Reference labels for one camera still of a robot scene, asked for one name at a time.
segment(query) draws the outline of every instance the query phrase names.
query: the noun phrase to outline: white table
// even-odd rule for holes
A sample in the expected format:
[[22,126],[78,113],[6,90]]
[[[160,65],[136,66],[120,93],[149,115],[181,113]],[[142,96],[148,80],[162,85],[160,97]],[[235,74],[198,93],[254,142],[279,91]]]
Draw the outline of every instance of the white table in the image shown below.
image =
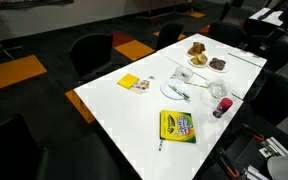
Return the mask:
[[[255,13],[253,16],[250,17],[250,19],[257,19],[259,16],[265,14],[268,12],[269,8],[263,8],[257,13]],[[272,14],[270,14],[267,18],[263,19],[264,22],[268,22],[271,24],[275,24],[276,26],[280,26],[283,22],[278,19],[278,17],[282,14],[282,11],[275,11]]]
[[[145,180],[192,179],[242,104],[236,99],[223,117],[217,119],[212,112],[218,101],[205,88],[187,85],[190,103],[167,98],[160,84],[167,81],[178,66],[155,53],[75,89]],[[150,80],[148,92],[138,95],[117,84],[126,73],[144,79],[154,76],[155,80]],[[193,78],[203,80],[196,75]],[[161,110],[191,113],[197,142],[164,141],[159,151]]]
[[[203,52],[208,57],[208,62],[213,57],[226,61],[228,72],[219,73],[208,67],[198,68],[189,64],[189,57],[186,52],[192,47],[193,42],[200,42],[205,45]],[[266,63],[266,59],[254,57],[254,54],[243,52],[240,49],[225,45],[200,34],[193,35],[187,39],[179,41],[171,46],[158,51],[161,55],[170,60],[190,68],[194,73],[204,77],[221,76],[226,86],[240,99],[243,99],[254,80]]]

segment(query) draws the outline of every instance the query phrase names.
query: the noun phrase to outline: jar lid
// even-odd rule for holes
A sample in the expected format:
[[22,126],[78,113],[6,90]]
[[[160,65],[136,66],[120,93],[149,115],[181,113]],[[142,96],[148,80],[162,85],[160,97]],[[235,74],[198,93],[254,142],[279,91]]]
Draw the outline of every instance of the jar lid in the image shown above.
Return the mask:
[[232,106],[233,104],[233,101],[230,100],[229,98],[223,98],[222,101],[221,101],[221,104],[224,108],[229,108]]

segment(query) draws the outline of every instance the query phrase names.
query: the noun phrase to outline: yellow sticky note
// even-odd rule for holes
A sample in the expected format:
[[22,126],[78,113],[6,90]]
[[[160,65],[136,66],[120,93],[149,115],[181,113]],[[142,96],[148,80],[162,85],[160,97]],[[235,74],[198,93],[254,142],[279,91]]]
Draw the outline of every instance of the yellow sticky note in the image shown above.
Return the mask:
[[122,79],[120,79],[117,84],[130,89],[134,83],[138,80],[138,77],[131,74],[126,74]]

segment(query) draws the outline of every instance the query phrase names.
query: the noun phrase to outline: pencil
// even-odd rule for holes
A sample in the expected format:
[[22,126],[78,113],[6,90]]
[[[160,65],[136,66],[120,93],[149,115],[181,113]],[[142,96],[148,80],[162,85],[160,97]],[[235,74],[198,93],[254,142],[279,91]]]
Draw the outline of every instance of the pencil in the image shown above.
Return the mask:
[[198,86],[198,87],[202,87],[202,88],[208,88],[207,86],[198,85],[198,84],[192,84],[192,83],[189,83],[189,82],[185,82],[185,84],[189,84],[189,85],[193,85],[193,86]]
[[163,139],[161,139],[160,147],[158,148],[159,151],[162,149]]

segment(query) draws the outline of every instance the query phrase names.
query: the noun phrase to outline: glass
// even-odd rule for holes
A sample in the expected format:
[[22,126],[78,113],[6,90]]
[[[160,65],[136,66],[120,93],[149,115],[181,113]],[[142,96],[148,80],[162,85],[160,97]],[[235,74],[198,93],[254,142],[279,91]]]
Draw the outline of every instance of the glass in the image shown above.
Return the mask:
[[183,82],[188,82],[193,76],[193,71],[183,66],[179,66],[176,68],[175,76]]
[[208,89],[216,98],[222,98],[227,95],[224,80],[221,77],[212,77],[208,80]]

